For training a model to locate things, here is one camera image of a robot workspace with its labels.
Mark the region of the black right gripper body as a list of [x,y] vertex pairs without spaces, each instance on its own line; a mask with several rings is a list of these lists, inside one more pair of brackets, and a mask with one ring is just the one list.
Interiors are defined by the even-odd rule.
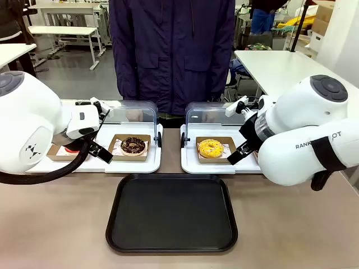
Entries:
[[248,149],[259,149],[263,144],[263,141],[258,137],[255,131],[255,122],[257,120],[257,114],[252,115],[247,119],[240,128],[240,134],[245,138],[243,143]]

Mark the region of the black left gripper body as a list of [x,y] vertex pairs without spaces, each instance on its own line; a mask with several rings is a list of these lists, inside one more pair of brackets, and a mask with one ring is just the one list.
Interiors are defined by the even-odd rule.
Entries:
[[97,150],[97,145],[95,142],[97,131],[93,127],[77,130],[76,135],[79,135],[79,137],[70,138],[66,132],[63,131],[53,137],[52,144],[57,146],[64,146],[70,151],[80,151],[84,143],[87,143],[89,145],[90,151]]

